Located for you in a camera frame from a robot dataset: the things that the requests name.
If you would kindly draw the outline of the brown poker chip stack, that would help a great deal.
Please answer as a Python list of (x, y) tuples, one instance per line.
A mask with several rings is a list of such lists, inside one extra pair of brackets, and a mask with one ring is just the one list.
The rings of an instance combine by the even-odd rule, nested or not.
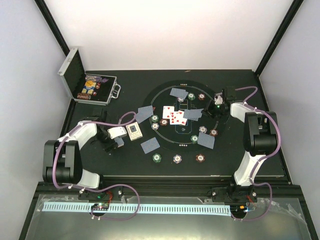
[(196, 155), (195, 160), (199, 163), (203, 163), (205, 161), (205, 156), (203, 154), (198, 154)]

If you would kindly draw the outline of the brown chips in case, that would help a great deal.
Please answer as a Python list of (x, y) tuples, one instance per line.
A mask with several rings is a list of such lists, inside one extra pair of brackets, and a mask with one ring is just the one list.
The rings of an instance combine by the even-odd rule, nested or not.
[(89, 93), (80, 92), (77, 94), (77, 99), (79, 100), (90, 100), (91, 98), (92, 98), (92, 95)]

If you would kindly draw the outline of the dealt card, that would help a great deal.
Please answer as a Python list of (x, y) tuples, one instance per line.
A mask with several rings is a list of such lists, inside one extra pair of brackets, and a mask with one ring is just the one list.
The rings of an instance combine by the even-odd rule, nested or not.
[(153, 138), (141, 143), (140, 146), (145, 154), (148, 154), (148, 153), (160, 148), (160, 144), (157, 141), (156, 137), (153, 137)]
[(149, 106), (143, 106), (137, 109), (138, 112), (136, 114), (136, 122), (138, 124), (142, 123), (143, 121), (145, 121), (146, 119), (148, 119), (149, 117), (151, 117), (154, 114), (154, 110), (153, 110), (153, 106), (149, 105)]
[(184, 100), (188, 94), (189, 93), (185, 89), (172, 88), (169, 95)]

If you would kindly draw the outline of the yellow blue card box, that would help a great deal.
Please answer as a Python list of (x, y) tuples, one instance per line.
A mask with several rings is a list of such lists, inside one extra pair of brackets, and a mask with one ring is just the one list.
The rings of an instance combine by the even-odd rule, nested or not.
[(83, 88), (82, 93), (92, 95), (96, 89), (97, 83), (94, 81), (86, 81)]

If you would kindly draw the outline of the white playing card box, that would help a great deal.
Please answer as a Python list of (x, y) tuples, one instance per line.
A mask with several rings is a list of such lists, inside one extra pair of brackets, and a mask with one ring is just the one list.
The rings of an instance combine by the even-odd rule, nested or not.
[(137, 122), (125, 126), (131, 141), (135, 141), (143, 137), (139, 124)]

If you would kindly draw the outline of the green poker chip stack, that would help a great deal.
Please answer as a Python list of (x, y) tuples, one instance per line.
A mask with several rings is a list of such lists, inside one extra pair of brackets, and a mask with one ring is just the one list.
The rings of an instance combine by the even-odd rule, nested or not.
[(160, 163), (161, 160), (162, 160), (162, 157), (159, 153), (155, 153), (153, 156), (152, 156), (152, 160), (155, 162), (155, 163)]

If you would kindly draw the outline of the round black poker mat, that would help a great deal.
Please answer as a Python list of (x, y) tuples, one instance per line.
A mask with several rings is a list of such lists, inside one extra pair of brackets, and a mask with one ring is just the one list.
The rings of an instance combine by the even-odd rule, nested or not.
[[(189, 100), (188, 96), (184, 102), (178, 102), (177, 97), (171, 96), (172, 88), (184, 89), (188, 93), (195, 95), (194, 100)], [(199, 100), (199, 94), (204, 94), (205, 99)], [(150, 129), (147, 133), (151, 138), (156, 137), (160, 146), (168, 151), (178, 153), (203, 152), (209, 148), (199, 145), (197, 142), (191, 141), (192, 135), (199, 135), (199, 127), (205, 126), (207, 128), (206, 134), (209, 135), (210, 130), (218, 131), (215, 136), (215, 143), (223, 135), (227, 125), (228, 116), (224, 115), (219, 119), (211, 118), (202, 114), (202, 117), (196, 120), (187, 120), (186, 125), (171, 125), (170, 119), (168, 125), (160, 125), (160, 120), (163, 119), (163, 107), (174, 106), (174, 111), (185, 111), (191, 109), (204, 109), (206, 103), (210, 99), (214, 99), (216, 92), (205, 84), (191, 81), (191, 80), (173, 80), (163, 83), (153, 89), (145, 98), (143, 104), (146, 106), (153, 106), (155, 110), (154, 115), (158, 115), (159, 124), (158, 130)]]

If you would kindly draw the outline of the black aluminium mounting rail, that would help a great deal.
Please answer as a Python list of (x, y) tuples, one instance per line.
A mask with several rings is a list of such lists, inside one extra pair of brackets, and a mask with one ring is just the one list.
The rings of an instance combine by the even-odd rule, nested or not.
[(99, 192), (112, 192), (114, 199), (121, 196), (210, 198), (214, 202), (242, 205), (257, 202), (253, 186), (236, 186), (233, 178), (186, 177), (186, 176), (146, 176), (111, 177), (103, 175), (98, 188), (85, 193), (93, 195)]

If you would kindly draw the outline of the blue white poker chip stack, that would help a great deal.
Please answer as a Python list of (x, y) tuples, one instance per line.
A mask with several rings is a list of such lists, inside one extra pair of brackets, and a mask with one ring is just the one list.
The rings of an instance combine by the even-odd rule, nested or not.
[(179, 164), (180, 162), (182, 161), (182, 157), (178, 154), (176, 154), (174, 157), (173, 157), (173, 162), (176, 163), (176, 164)]

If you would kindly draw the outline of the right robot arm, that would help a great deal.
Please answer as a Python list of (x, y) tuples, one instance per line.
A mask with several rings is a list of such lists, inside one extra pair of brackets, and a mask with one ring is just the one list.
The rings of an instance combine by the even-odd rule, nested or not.
[(250, 195), (253, 186), (261, 186), (255, 183), (257, 173), (262, 164), (277, 154), (281, 147), (276, 113), (263, 111), (248, 104), (248, 100), (257, 91), (256, 86), (226, 87), (221, 93), (216, 94), (214, 99), (209, 100), (202, 111), (216, 119), (230, 115), (244, 124), (243, 158), (229, 185), (222, 188), (232, 202), (242, 201)]

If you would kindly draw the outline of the aluminium poker chip case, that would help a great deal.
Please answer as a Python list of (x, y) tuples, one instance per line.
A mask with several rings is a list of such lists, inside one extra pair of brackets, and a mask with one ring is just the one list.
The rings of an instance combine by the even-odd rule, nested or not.
[[(58, 75), (68, 93), (75, 102), (107, 106), (112, 99), (117, 99), (121, 92), (121, 85), (118, 84), (117, 77), (111, 75), (94, 74), (85, 71), (79, 49), (74, 47), (66, 56)], [(102, 76), (107, 78), (106, 83), (100, 84), (97, 95), (93, 95), (90, 100), (77, 99), (77, 94), (82, 92), (86, 83), (86, 75)]]

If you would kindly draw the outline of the dealt cards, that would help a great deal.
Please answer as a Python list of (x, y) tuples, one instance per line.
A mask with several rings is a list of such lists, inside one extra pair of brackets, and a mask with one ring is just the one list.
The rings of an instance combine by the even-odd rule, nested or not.
[(203, 132), (199, 132), (197, 144), (208, 149), (213, 149), (215, 145), (215, 137)]

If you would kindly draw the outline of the purple chips in case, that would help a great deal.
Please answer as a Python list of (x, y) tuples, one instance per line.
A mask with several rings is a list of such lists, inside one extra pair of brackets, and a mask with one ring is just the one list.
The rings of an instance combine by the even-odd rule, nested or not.
[(94, 83), (104, 84), (104, 83), (108, 82), (109, 79), (105, 78), (105, 77), (102, 77), (100, 75), (86, 75), (85, 76), (85, 81), (86, 82), (92, 81)]

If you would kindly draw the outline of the red dice in case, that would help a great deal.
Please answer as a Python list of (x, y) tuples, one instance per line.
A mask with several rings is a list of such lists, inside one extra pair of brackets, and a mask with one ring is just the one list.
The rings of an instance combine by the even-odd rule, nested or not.
[(95, 89), (93, 91), (94, 96), (96, 96), (98, 94), (100, 87), (101, 87), (101, 85), (99, 83), (95, 86)]

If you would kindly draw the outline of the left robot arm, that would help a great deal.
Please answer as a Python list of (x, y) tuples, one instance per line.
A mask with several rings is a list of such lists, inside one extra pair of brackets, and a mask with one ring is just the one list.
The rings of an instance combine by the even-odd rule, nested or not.
[(59, 188), (79, 186), (88, 188), (97, 200), (103, 199), (108, 192), (106, 185), (100, 182), (98, 173), (83, 168), (81, 148), (93, 139), (101, 143), (103, 150), (109, 152), (119, 147), (120, 142), (111, 138), (108, 127), (95, 124), (105, 123), (107, 112), (99, 110), (86, 117), (57, 140), (48, 140), (44, 144), (42, 178), (47, 183), (55, 183)]

